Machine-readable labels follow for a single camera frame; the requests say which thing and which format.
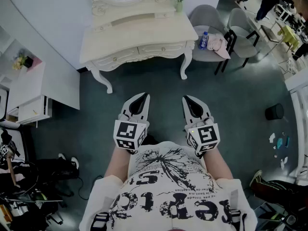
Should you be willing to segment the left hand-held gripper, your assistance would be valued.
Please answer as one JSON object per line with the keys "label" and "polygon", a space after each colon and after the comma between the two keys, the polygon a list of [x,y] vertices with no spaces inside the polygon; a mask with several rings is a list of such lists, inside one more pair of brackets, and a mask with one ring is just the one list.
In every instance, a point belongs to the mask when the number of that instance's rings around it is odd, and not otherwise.
{"label": "left hand-held gripper", "polygon": [[137,151],[147,136],[150,94],[143,92],[125,101],[114,126],[114,141],[118,148]]}

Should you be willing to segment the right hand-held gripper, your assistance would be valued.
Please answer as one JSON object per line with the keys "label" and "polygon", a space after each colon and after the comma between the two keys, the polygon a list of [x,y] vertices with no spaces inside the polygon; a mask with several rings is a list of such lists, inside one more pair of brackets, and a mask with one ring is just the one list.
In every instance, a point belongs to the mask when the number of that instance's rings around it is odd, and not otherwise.
{"label": "right hand-held gripper", "polygon": [[216,149],[220,142],[219,129],[208,106],[190,95],[182,97],[182,106],[187,124],[187,142],[195,150],[195,155],[203,156],[207,151]]}

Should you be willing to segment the cream dressing table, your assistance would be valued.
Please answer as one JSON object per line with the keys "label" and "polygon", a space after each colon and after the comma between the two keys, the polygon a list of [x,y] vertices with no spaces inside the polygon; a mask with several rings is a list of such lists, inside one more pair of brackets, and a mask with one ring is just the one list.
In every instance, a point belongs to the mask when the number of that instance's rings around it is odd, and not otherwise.
{"label": "cream dressing table", "polygon": [[[155,18],[155,13],[174,12],[170,18]],[[94,32],[97,26],[111,24],[112,27],[101,32]],[[93,77],[105,85],[107,93],[112,93],[111,83],[102,75],[93,60],[103,58],[119,51],[143,45],[186,42],[184,60],[180,68],[181,79],[186,79],[186,68],[192,61],[192,51],[198,36],[188,16],[176,12],[171,0],[164,3],[138,2],[132,5],[113,7],[102,16],[92,15],[91,26],[86,28],[80,51],[80,63]],[[126,63],[139,62],[149,58],[138,55]]]}

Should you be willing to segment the person's left forearm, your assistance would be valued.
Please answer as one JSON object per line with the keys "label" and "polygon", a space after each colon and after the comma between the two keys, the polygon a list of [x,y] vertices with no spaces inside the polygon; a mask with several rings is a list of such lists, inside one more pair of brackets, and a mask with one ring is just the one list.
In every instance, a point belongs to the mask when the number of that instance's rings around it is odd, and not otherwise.
{"label": "person's left forearm", "polygon": [[127,150],[115,147],[104,177],[113,175],[125,182],[128,178],[130,156]]}

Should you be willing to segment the person's right forearm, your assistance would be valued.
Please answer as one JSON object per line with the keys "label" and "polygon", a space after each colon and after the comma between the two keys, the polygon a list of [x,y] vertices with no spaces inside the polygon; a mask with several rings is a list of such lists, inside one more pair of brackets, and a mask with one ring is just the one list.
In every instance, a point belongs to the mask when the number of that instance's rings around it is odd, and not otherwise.
{"label": "person's right forearm", "polygon": [[208,173],[215,179],[233,179],[233,175],[218,148],[209,150],[203,155]]}

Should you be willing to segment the white ornate table drawer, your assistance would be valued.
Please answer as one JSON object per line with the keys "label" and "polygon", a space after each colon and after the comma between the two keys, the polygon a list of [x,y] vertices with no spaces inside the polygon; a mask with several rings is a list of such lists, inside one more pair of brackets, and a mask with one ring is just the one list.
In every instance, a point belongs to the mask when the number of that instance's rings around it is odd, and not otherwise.
{"label": "white ornate table drawer", "polygon": [[126,63],[128,60],[135,58],[138,55],[138,48],[134,47],[116,52],[97,60],[93,60],[92,62],[99,70],[108,72],[117,68],[121,64]]}
{"label": "white ornate table drawer", "polygon": [[151,57],[177,58],[184,54],[186,42],[164,43],[164,44],[150,44],[138,46],[140,55],[147,55]]}

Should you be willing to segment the pink cloth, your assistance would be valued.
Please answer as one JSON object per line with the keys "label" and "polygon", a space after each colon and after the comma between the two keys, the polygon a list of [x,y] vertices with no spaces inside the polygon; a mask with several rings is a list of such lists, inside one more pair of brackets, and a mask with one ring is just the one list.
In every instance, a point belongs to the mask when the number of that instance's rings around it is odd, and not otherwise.
{"label": "pink cloth", "polygon": [[228,42],[222,34],[209,34],[206,48],[210,51],[214,51],[217,55],[223,59],[230,59],[230,55],[227,51]]}

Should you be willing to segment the blue-label water bottle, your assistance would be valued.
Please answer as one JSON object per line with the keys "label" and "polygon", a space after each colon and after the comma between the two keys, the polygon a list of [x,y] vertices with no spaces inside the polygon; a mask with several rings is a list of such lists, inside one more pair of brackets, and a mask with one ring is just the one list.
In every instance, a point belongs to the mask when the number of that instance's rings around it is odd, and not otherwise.
{"label": "blue-label water bottle", "polygon": [[206,50],[207,49],[207,43],[208,43],[208,32],[204,32],[203,35],[201,36],[200,42],[199,42],[199,49],[201,50]]}

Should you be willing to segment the white printed t-shirt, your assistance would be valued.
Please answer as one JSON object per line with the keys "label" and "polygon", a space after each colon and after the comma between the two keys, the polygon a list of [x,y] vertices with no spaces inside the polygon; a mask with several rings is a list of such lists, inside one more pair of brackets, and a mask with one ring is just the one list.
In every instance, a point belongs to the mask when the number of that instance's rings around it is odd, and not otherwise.
{"label": "white printed t-shirt", "polygon": [[80,231],[255,231],[238,179],[215,180],[192,148],[171,141],[131,154],[128,178],[95,181]]}

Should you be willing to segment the grey upholstered chair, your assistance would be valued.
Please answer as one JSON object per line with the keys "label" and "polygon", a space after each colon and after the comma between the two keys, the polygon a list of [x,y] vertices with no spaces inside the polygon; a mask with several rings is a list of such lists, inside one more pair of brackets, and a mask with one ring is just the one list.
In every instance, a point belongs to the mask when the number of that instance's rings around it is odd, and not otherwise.
{"label": "grey upholstered chair", "polygon": [[246,13],[240,8],[232,9],[227,28],[233,34],[231,52],[244,59],[242,67],[245,67],[248,60],[258,53],[256,45],[260,36],[249,23]]}
{"label": "grey upholstered chair", "polygon": [[198,46],[201,36],[205,31],[208,32],[208,35],[222,34],[228,42],[227,51],[230,55],[230,47],[233,41],[231,33],[226,29],[225,25],[223,24],[218,10],[211,5],[197,6],[191,13],[189,20],[198,35],[198,40],[195,42],[195,48],[192,52],[192,58],[195,61],[199,62],[217,62],[218,65],[215,70],[215,74],[217,74],[222,64],[229,59],[223,59],[214,51],[210,51],[208,49],[199,49]]}

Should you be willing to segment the white metal rack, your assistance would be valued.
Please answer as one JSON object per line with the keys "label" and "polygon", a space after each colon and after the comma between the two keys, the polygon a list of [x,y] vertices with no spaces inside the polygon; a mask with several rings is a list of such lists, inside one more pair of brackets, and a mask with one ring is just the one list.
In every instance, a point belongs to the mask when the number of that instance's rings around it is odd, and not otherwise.
{"label": "white metal rack", "polygon": [[294,106],[298,134],[298,166],[293,171],[299,185],[308,185],[308,67],[285,81]]}

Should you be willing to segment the white side cabinet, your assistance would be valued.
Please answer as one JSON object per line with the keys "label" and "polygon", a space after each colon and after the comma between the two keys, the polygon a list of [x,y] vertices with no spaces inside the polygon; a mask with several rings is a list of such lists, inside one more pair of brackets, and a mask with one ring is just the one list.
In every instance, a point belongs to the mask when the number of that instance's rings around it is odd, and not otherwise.
{"label": "white side cabinet", "polygon": [[18,125],[34,124],[52,117],[52,100],[42,93],[45,63],[23,67],[11,84],[7,115]]}

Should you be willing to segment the yellow-green stool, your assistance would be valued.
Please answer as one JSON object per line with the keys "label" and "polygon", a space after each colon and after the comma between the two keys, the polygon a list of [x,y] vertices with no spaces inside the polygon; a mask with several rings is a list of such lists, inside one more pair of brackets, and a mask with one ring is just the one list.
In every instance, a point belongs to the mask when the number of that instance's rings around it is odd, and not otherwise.
{"label": "yellow-green stool", "polygon": [[290,45],[290,49],[295,51],[299,45],[299,38],[290,26],[284,26],[278,31],[278,35],[282,36],[282,41]]}

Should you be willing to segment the yellow flower bunch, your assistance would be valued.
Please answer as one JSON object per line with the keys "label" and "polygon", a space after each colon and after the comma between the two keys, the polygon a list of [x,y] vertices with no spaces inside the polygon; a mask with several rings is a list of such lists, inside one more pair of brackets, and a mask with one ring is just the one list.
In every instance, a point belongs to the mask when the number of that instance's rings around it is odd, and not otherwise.
{"label": "yellow flower bunch", "polygon": [[19,57],[17,57],[13,63],[13,69],[14,70],[20,70],[25,65],[27,60],[27,56],[24,56],[23,54],[20,54]]}

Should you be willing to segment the pile of black equipment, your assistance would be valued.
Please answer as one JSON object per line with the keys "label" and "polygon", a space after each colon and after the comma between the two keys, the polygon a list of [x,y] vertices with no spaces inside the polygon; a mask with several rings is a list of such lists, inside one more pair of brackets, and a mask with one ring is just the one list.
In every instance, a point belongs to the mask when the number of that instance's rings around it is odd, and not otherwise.
{"label": "pile of black equipment", "polygon": [[56,199],[39,185],[39,171],[26,161],[13,141],[17,131],[0,129],[0,216],[9,231],[48,231],[63,225]]}

